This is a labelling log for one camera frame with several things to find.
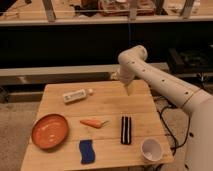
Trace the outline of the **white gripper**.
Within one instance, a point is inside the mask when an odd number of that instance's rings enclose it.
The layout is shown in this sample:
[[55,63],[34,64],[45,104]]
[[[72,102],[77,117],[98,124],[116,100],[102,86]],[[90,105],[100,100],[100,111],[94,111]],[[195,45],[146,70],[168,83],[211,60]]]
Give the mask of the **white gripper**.
[[128,96],[133,93],[133,83],[131,82],[134,80],[135,75],[132,72],[123,68],[118,68],[116,72],[111,74],[111,78],[113,80],[119,80],[125,85],[124,87]]

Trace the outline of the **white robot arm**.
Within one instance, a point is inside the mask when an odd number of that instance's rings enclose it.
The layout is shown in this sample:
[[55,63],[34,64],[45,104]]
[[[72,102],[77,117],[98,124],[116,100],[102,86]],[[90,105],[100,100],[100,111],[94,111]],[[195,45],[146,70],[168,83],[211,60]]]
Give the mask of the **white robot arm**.
[[213,95],[145,62],[147,50],[134,46],[118,55],[117,78],[128,86],[139,77],[191,119],[185,171],[213,171]]

